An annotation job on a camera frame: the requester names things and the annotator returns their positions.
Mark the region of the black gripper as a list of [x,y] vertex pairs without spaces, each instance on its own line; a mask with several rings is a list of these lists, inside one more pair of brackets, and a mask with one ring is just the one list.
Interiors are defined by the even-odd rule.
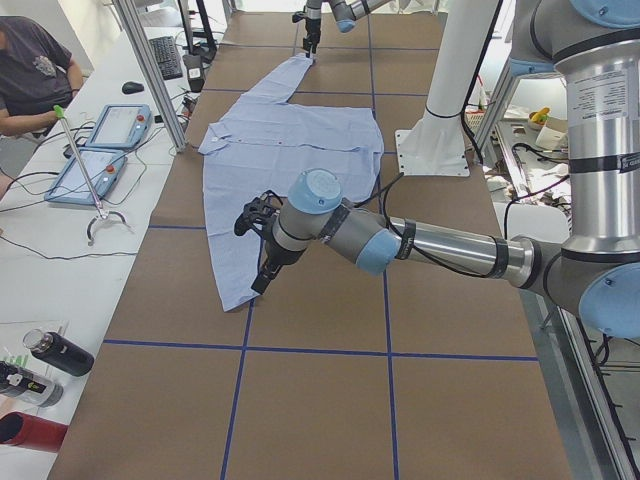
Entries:
[[321,38],[321,19],[307,17],[305,19],[306,36],[303,39],[303,49],[307,56],[316,54],[317,45]]
[[281,268],[296,263],[304,252],[305,250],[291,251],[280,246],[275,240],[268,240],[265,243],[266,259],[251,284],[251,289],[258,294],[264,294]]

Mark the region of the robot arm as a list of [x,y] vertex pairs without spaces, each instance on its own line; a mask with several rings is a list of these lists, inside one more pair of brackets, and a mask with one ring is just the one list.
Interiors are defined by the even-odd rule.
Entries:
[[[356,21],[371,14],[373,11],[389,3],[389,0],[357,0],[348,4],[344,0],[329,0],[331,12],[341,33],[351,31]],[[302,48],[308,58],[312,58],[321,41],[322,5],[323,0],[307,0],[302,11],[292,15],[292,22],[305,22],[306,36],[303,38]]]
[[320,241],[379,274],[393,260],[494,278],[547,297],[611,337],[639,333],[639,5],[635,1],[520,1],[511,68],[558,72],[568,85],[572,229],[561,243],[480,234],[487,202],[443,181],[412,182],[424,221],[372,213],[342,197],[335,175],[298,176],[282,206],[248,203],[234,231],[253,231],[266,258],[253,282],[266,290],[282,267]]

